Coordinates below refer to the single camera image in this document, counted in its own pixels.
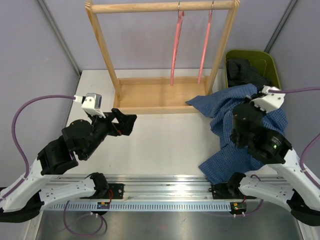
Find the blue checkered shirt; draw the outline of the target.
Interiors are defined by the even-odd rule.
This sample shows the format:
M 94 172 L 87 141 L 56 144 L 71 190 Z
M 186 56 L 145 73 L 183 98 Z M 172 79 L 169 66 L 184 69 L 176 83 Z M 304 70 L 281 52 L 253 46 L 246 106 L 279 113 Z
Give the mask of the blue checkered shirt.
M 246 96 L 257 92 L 253 84 L 246 84 L 225 88 L 206 96 L 198 95 L 186 101 L 186 104 L 202 115 L 211 118 L 210 130 L 219 137 L 220 150 L 198 166 L 213 185 L 227 182 L 235 172 L 245 174 L 264 166 L 249 155 L 246 148 L 236 147 L 230 139 L 234 107 L 243 103 Z

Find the pink hanger of black shirt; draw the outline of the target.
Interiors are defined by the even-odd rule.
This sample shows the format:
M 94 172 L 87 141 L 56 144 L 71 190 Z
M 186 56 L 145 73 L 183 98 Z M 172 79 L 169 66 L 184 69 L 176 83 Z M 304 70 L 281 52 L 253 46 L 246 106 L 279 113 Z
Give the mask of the pink hanger of black shirt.
M 207 26 L 206 26 L 206 32 L 205 32 L 205 38 L 204 38 L 201 62 L 200 62 L 198 78 L 197 78 L 197 84 L 198 85 L 200 85 L 200 83 L 202 81 L 203 69 L 204 69 L 206 53 L 207 53 L 207 47 L 208 47 L 210 31 L 211 31 L 213 9 L 214 9 L 214 1 L 212 1 L 212 3 L 211 3 L 211 10 L 210 10 L 210 12 L 208 14 L 208 22 L 207 22 Z

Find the pink hanger of blue shirt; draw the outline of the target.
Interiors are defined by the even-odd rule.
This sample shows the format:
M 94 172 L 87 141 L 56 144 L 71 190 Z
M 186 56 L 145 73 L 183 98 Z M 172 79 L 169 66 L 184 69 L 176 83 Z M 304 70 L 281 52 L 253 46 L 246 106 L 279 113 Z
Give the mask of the pink hanger of blue shirt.
M 177 6 L 178 18 L 177 18 L 177 24 L 176 24 L 176 30 L 175 30 L 175 36 L 174 36 L 171 71 L 170 71 L 170 85 L 171 86 L 174 85 L 176 60 L 177 60 L 178 47 L 179 47 L 179 41 L 180 41 L 183 18 L 184 18 L 184 11 L 180 11 L 180 8 L 181 8 L 181 2 L 179 1 L 178 6 Z

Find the black pinstriped shirt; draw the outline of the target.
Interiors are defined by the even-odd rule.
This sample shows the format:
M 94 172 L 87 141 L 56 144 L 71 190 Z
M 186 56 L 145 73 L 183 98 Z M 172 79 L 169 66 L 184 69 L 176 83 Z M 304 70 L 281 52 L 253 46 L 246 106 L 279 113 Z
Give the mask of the black pinstriped shirt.
M 248 59 L 229 59 L 226 61 L 227 85 L 229 88 L 247 84 L 254 85 L 258 90 L 271 86 L 272 81 L 261 75 Z

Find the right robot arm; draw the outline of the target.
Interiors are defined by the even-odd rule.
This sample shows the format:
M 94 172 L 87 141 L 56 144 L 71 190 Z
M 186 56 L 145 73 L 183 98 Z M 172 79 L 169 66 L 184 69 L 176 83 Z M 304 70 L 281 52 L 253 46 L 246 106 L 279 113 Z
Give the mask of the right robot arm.
M 291 143 L 278 131 L 263 126 L 265 112 L 252 103 L 241 103 L 232 111 L 232 142 L 280 174 L 289 188 L 276 187 L 236 172 L 229 179 L 232 198 L 250 196 L 288 210 L 300 222 L 320 225 L 320 180 L 307 170 Z

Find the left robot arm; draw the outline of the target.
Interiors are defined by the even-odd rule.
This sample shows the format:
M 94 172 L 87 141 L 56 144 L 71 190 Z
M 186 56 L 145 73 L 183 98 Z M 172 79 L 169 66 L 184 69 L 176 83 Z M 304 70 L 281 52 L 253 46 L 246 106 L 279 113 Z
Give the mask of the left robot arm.
M 62 135 L 48 143 L 37 155 L 22 184 L 0 190 L 0 221 L 27 222 L 40 212 L 73 199 L 103 199 L 110 196 L 110 187 L 103 173 L 94 172 L 76 183 L 46 188 L 68 170 L 86 161 L 107 136 L 129 136 L 137 120 L 135 114 L 124 114 L 113 108 L 104 117 L 78 119 L 62 129 Z

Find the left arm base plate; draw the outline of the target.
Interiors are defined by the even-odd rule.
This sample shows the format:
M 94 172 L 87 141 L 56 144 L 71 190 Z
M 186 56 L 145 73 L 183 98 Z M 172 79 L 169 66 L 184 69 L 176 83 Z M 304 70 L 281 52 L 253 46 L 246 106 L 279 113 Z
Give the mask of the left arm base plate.
M 104 199 L 109 200 L 122 200 L 124 194 L 125 185 L 123 183 L 109 183 L 108 189 L 101 188 L 96 190 L 94 195 L 88 197 L 81 197 L 81 199 Z

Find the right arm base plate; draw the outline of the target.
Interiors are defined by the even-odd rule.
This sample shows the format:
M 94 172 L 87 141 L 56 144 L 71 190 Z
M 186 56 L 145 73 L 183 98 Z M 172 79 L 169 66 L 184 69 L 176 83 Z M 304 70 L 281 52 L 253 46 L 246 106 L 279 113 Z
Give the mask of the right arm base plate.
M 256 199 L 254 196 L 244 195 L 239 190 L 228 187 L 226 182 L 211 185 L 208 191 L 212 194 L 214 200 L 244 200 Z

